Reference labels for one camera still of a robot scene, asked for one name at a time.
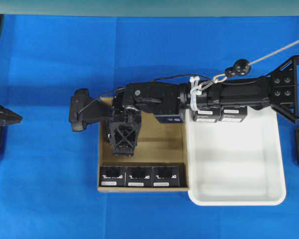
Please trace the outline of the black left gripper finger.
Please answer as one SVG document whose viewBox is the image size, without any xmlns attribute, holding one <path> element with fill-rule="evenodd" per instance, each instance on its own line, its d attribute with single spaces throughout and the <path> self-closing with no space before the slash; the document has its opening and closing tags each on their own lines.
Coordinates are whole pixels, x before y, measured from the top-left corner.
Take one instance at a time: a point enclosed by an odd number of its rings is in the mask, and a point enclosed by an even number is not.
<svg viewBox="0 0 299 239">
<path fill-rule="evenodd" d="M 0 107 L 0 118 L 3 120 L 21 120 L 22 116 L 1 106 Z"/>
<path fill-rule="evenodd" d="M 0 127 L 20 123 L 22 119 L 0 119 Z"/>
</svg>

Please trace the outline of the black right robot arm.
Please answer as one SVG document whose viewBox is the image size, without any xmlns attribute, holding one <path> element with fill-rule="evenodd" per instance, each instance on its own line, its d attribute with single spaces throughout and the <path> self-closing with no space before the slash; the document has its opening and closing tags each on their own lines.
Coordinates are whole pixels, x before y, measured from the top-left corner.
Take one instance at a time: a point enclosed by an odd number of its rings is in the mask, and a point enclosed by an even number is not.
<svg viewBox="0 0 299 239">
<path fill-rule="evenodd" d="M 258 78 L 238 79 L 249 70 L 245 59 L 226 70 L 229 81 L 208 85 L 205 81 L 170 84 L 133 83 L 118 90 L 112 101 L 113 114 L 107 120 L 107 138 L 113 155 L 131 157 L 141 130 L 142 113 L 153 114 L 159 123 L 183 123 L 185 111 L 212 111 L 217 118 L 227 109 L 271 107 L 290 120 L 299 120 L 297 67 L 299 55 Z"/>
</svg>

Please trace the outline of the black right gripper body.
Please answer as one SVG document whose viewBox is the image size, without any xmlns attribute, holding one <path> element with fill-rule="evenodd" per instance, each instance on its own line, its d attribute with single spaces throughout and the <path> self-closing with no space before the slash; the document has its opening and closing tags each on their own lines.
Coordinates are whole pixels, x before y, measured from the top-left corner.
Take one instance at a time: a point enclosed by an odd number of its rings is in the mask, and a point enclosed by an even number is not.
<svg viewBox="0 0 299 239">
<path fill-rule="evenodd" d="M 123 94 L 116 94 L 112 101 L 112 115 L 106 121 L 107 139 L 113 155 L 132 157 L 142 126 L 142 113 L 134 107 L 123 107 Z"/>
</svg>

